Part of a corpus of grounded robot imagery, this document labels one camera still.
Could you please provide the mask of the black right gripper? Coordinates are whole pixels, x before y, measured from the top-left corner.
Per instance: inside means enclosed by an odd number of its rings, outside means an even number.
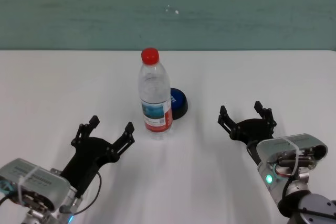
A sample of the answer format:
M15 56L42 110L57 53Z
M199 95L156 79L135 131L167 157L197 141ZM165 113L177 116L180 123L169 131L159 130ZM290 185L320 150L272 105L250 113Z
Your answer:
M248 119L236 124L229 117L225 106L222 105L217 122L232 140L246 144L246 150L254 162L260 162L261 159L256 150L257 144L273 138L274 127L277 123L274 120L272 109L264 108L260 101L255 102L254 109L262 119Z

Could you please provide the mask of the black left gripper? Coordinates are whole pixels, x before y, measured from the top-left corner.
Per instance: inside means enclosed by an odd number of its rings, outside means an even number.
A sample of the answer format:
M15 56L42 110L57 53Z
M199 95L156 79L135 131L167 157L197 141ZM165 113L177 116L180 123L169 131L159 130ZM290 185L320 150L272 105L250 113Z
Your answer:
M101 138L89 137L99 123L99 118L94 115L89 123L79 125L76 136L71 141L76 152L61 172L61 177L76 189L77 198L85 193L103 165L117 162L118 156L135 142L132 122L128 122L123 134L113 144Z

